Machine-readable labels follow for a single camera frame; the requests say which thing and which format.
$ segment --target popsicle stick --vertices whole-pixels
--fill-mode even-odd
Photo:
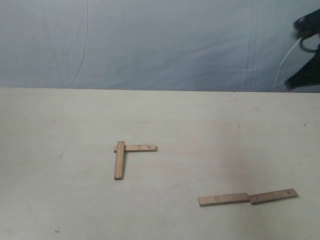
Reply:
[[[114,180],[121,180],[123,178],[124,153],[125,153],[125,142],[118,141],[118,145],[116,147]]]
[[[117,152],[117,147],[114,146],[113,151]],[[124,146],[125,152],[156,152],[157,146],[156,145],[125,145]]]
[[[293,189],[285,189],[280,191],[272,191],[261,194],[250,195],[249,200],[252,205],[262,204],[271,201],[277,201],[282,199],[290,199],[298,197],[297,192]]]
[[[249,202],[249,195],[244,193],[216,195],[216,196],[201,196],[198,198],[200,207],[220,204],[236,204]]]

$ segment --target white cable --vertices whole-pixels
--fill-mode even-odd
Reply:
[[[289,54],[293,51],[293,49],[299,44],[300,40],[301,40],[301,38],[298,41],[296,41],[296,43],[291,47],[291,49],[287,52],[287,54],[284,56],[284,58],[280,62],[278,70],[276,71],[274,82],[273,82],[272,92],[275,91],[275,87],[276,87],[276,84],[278,81],[278,77],[279,77],[279,73],[280,73],[280,69],[281,69],[282,65],[284,64],[284,62],[287,59],[287,57],[289,56]]]

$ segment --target white backdrop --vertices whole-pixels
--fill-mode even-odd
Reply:
[[[3,0],[0,87],[272,91],[295,43],[292,23],[318,4]],[[308,43],[316,47],[318,39]],[[275,91],[311,57],[295,48]]]

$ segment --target table surface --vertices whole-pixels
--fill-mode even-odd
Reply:
[[[0,239],[319,239],[320,94],[0,88],[0,112]],[[158,151],[116,181],[117,141]]]

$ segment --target black object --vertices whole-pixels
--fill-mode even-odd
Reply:
[[[289,91],[295,88],[320,85],[320,45],[311,50],[303,45],[303,41],[319,34],[320,36],[320,9],[299,18],[293,23],[295,32],[300,40],[300,48],[308,53],[315,53],[295,75],[284,82]]]

